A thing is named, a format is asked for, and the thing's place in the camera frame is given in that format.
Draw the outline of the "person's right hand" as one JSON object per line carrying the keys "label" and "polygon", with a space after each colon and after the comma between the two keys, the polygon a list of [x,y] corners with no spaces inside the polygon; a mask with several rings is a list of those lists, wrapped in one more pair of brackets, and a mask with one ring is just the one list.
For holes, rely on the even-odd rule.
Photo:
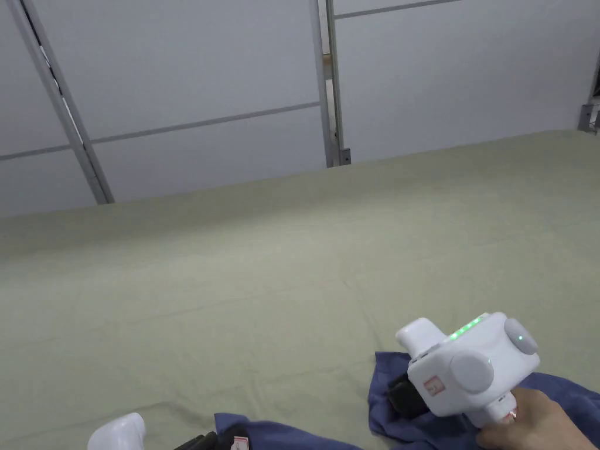
{"label": "person's right hand", "polygon": [[518,411],[512,422],[482,428],[476,436],[483,449],[597,449],[564,409],[538,390],[512,391]]}

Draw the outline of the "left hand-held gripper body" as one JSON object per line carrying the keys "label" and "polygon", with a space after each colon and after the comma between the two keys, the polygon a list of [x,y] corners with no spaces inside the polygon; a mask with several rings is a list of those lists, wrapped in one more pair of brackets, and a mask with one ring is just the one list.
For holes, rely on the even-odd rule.
{"label": "left hand-held gripper body", "polygon": [[87,449],[144,449],[146,426],[136,412],[119,417],[96,429]]}

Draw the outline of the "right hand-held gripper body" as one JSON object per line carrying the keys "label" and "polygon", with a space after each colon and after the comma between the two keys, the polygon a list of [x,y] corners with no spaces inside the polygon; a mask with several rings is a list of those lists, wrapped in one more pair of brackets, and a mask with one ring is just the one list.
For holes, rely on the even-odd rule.
{"label": "right hand-held gripper body", "polygon": [[451,334],[427,318],[396,333],[409,356],[406,371],[388,385],[388,400],[404,419],[427,412],[464,415],[483,428],[516,419],[512,394],[540,364],[528,330],[505,314],[483,313]]}

